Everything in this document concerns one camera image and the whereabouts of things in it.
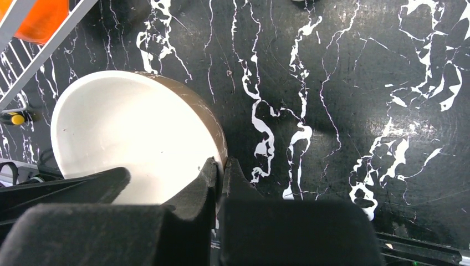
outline orange object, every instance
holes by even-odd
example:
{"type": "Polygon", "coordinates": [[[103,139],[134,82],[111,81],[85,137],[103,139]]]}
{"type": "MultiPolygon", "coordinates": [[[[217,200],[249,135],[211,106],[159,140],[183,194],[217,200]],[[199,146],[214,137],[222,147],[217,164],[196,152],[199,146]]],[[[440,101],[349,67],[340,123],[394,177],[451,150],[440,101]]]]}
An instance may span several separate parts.
{"type": "MultiPolygon", "coordinates": [[[[13,0],[0,0],[3,18],[13,0]]],[[[15,37],[44,45],[69,14],[69,0],[37,0],[15,37]]]]}

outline white dish rack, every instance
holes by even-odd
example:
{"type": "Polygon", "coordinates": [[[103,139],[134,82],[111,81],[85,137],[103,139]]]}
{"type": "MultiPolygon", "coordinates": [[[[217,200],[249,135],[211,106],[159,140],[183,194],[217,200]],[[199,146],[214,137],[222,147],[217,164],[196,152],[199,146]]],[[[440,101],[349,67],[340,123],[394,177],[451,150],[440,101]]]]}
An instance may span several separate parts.
{"type": "MultiPolygon", "coordinates": [[[[0,99],[1,113],[24,111],[28,108],[26,99],[20,93],[21,90],[97,1],[98,0],[81,0],[69,13],[67,18],[52,35],[49,41],[40,49],[39,53],[32,58],[29,65],[24,68],[20,75],[18,75],[16,81],[9,86],[8,91],[5,93],[3,90],[0,90],[0,93],[2,94],[2,98],[0,99]],[[22,107],[5,110],[8,104],[14,100],[15,97],[19,98],[19,102],[22,107]]],[[[19,26],[23,23],[35,3],[36,0],[13,0],[10,8],[0,23],[0,51],[3,51],[5,47],[9,45],[10,40],[13,38],[19,26]]]]}

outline yellow knob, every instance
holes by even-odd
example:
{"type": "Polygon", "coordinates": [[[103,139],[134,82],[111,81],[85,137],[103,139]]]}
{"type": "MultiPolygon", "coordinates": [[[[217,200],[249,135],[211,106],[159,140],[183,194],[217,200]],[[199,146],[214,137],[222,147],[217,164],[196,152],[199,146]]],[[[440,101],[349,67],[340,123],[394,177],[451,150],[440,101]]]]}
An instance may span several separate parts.
{"type": "Polygon", "coordinates": [[[14,125],[21,125],[22,123],[24,123],[24,117],[22,115],[14,115],[12,116],[12,123],[14,125]]]}

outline white bowl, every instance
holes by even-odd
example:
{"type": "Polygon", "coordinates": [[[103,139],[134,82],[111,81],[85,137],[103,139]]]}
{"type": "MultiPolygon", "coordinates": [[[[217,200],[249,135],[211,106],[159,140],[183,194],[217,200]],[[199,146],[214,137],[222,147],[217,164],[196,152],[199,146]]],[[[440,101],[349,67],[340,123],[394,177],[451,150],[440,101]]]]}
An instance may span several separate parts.
{"type": "Polygon", "coordinates": [[[221,174],[227,159],[222,128],[207,105],[183,84],[148,73],[78,79],[57,101],[50,127],[64,178],[129,170],[117,204],[162,204],[197,177],[207,158],[221,174]]]}

